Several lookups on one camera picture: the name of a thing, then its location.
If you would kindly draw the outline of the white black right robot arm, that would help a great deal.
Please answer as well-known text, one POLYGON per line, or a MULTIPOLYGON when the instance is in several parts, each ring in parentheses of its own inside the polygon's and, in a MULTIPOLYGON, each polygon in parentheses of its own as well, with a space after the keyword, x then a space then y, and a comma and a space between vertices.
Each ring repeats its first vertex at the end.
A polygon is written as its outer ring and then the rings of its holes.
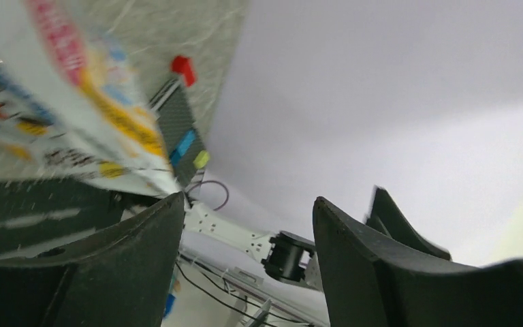
POLYGON ((281 283, 323 292, 316 246, 309 239, 247 228, 198 201, 186 208, 185 229, 245 253, 281 283))

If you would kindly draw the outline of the cat food bag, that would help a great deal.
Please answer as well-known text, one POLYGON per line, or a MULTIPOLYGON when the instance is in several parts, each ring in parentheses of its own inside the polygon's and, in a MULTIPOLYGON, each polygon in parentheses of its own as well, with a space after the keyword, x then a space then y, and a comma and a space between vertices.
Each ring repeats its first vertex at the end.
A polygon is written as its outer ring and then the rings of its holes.
POLYGON ((76 1, 0 1, 0 144, 99 188, 181 190, 126 54, 76 1))

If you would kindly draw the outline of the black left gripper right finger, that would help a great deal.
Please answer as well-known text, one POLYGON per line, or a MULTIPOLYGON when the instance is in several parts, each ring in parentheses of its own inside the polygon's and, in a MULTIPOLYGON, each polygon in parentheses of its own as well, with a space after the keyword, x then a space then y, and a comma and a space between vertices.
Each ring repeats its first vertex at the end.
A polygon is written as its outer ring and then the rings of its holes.
POLYGON ((523 259, 455 263, 382 234, 323 197, 313 205, 313 229, 332 326, 523 326, 523 259))

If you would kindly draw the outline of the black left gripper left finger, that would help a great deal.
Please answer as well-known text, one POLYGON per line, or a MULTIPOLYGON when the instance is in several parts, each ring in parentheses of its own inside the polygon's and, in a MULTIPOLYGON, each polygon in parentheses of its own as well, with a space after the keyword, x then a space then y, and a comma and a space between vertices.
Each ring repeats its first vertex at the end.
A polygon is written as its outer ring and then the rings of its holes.
POLYGON ((184 204, 175 193, 81 240, 0 260, 0 326, 159 326, 184 204))

